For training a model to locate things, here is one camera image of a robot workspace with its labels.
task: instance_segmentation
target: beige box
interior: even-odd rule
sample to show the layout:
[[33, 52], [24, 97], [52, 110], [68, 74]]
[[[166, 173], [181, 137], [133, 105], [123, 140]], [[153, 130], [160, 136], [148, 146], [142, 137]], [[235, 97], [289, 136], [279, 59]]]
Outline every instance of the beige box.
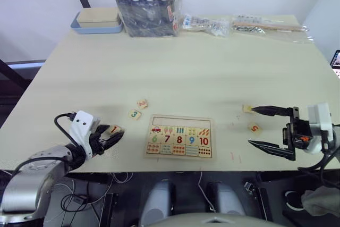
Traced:
[[121, 23], [118, 7], [84, 8], [76, 20], [82, 28], [117, 27]]

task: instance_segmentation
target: number 10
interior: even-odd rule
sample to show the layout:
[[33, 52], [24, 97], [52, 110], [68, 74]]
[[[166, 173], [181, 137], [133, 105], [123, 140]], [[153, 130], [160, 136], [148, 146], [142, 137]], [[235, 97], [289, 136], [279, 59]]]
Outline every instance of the number 10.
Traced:
[[207, 138], [200, 138], [201, 140], [201, 145], [208, 145], [209, 144], [209, 140]]

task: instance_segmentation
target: grey cloth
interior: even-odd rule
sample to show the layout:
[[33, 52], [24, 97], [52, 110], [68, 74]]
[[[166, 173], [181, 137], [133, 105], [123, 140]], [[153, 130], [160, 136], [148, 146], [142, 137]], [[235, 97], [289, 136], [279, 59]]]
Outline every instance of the grey cloth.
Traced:
[[321, 186], [315, 191], [305, 191], [301, 202], [312, 216], [331, 213], [340, 217], [340, 190], [336, 188]]

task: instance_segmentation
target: packaged item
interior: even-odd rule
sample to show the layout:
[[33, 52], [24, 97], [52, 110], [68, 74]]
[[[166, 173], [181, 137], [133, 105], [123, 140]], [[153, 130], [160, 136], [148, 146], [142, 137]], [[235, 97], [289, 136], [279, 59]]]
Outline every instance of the packaged item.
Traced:
[[230, 28], [227, 19], [207, 19], [186, 15], [183, 20], [183, 29], [204, 31], [214, 36], [226, 37], [229, 35]]
[[116, 0], [132, 37], [177, 36], [181, 0]]
[[231, 29], [235, 32], [266, 36], [298, 44], [313, 42], [313, 39], [306, 34], [306, 31], [308, 31], [306, 26], [288, 24], [284, 21], [268, 20], [260, 16], [234, 16], [231, 22]]

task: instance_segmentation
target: wooden number puzzle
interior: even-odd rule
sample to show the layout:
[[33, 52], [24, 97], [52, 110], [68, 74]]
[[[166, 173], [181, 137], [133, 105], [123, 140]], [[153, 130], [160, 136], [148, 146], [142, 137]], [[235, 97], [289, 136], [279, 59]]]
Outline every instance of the wooden number puzzle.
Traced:
[[146, 156], [212, 159], [215, 153], [211, 126], [208, 118], [153, 115]]

